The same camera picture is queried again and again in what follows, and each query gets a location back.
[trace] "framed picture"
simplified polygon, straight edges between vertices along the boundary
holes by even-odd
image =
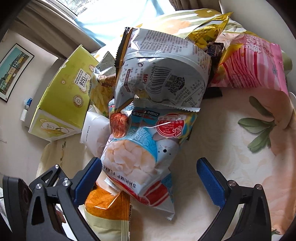
[[[5,102],[34,55],[15,44],[0,62],[0,98]]]

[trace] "curtain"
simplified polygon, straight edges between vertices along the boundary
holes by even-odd
[[[10,29],[61,59],[69,57],[80,44],[89,52],[101,47],[71,18],[45,0],[29,2]]]
[[[119,38],[125,27],[136,27],[174,11],[169,0],[101,0],[79,14],[75,22],[104,46]]]
[[[221,12],[219,0],[170,0],[176,10],[210,8]]]

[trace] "price sticker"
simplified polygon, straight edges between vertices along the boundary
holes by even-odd
[[[90,79],[90,75],[86,73],[83,69],[80,69],[74,83],[77,84],[83,92],[86,92],[86,84]]]

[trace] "red circular label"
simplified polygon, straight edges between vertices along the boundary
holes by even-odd
[[[185,116],[180,114],[167,114],[158,117],[156,130],[164,137],[178,137],[182,135]]]

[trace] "barcode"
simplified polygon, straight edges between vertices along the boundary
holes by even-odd
[[[155,66],[153,79],[146,89],[152,94],[159,94],[170,71],[169,68]]]

